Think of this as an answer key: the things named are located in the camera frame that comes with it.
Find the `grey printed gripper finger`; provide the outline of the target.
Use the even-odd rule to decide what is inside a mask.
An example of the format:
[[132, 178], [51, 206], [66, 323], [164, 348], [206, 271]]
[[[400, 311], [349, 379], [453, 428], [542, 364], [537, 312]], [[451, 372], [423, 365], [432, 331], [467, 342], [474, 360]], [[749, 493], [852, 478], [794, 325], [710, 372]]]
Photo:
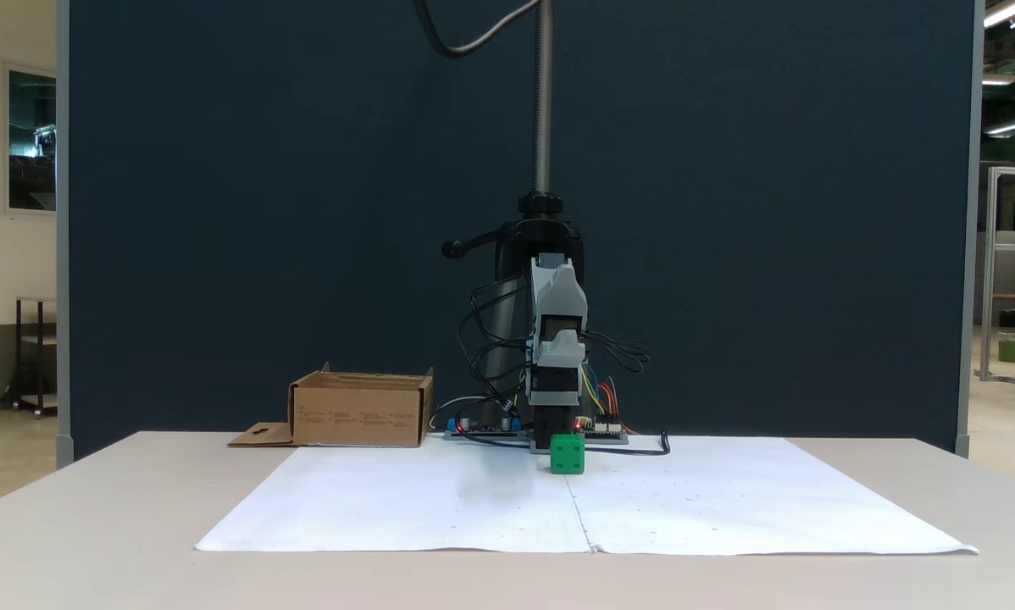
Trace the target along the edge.
[[585, 344], [573, 329], [559, 330], [553, 339], [536, 337], [531, 350], [531, 366], [576, 370], [585, 360]]

